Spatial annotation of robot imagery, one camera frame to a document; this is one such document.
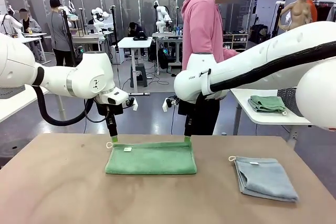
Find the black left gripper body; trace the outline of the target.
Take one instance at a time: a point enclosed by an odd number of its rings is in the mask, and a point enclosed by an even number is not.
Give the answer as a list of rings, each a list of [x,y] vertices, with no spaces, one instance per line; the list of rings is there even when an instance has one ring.
[[[116,125],[115,116],[123,113],[122,104],[112,105],[112,104],[96,103],[96,107],[97,107],[99,115],[105,117],[105,122],[106,122],[107,127]]]

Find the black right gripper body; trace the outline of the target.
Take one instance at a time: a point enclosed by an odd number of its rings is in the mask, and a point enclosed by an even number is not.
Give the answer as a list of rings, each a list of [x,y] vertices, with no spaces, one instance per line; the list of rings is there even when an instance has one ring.
[[[194,112],[194,109],[195,109],[195,104],[189,103],[183,100],[179,100],[178,114],[185,116],[185,130],[188,129],[190,115]]]

